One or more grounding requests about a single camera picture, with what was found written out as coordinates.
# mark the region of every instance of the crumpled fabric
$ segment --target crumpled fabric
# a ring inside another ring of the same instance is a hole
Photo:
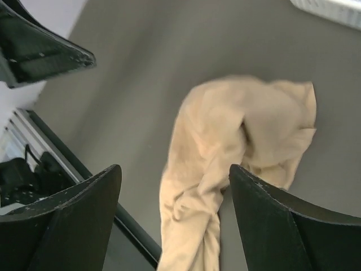
[[[231,164],[288,189],[315,133],[312,83],[228,76],[193,88],[175,120],[160,185],[158,271],[218,271]]]

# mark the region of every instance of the white plastic tray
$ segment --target white plastic tray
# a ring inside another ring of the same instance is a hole
[[[361,0],[290,0],[297,8],[361,30]]]

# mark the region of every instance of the gray table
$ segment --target gray table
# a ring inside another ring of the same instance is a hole
[[[89,0],[71,39],[99,67],[49,82],[35,111],[91,171],[122,166],[120,203],[156,242],[177,109],[230,73],[314,82],[318,131],[290,192],[361,216],[361,32],[287,0]],[[221,223],[222,270],[246,270],[229,191]]]

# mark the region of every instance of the beige cloth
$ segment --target beige cloth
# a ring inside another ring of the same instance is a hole
[[[229,76],[192,89],[175,121],[161,180],[157,270],[219,270],[217,212],[230,165],[288,189],[312,141],[315,118],[310,82]]]

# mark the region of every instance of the black strip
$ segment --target black strip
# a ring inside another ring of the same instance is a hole
[[[41,132],[51,141],[62,155],[71,163],[74,169],[86,180],[93,176],[80,162],[73,152],[60,140],[59,137],[34,112],[28,111],[30,119],[38,126]],[[156,269],[160,258],[160,246],[144,231],[132,216],[118,204],[114,223],[138,249],[147,261]]]

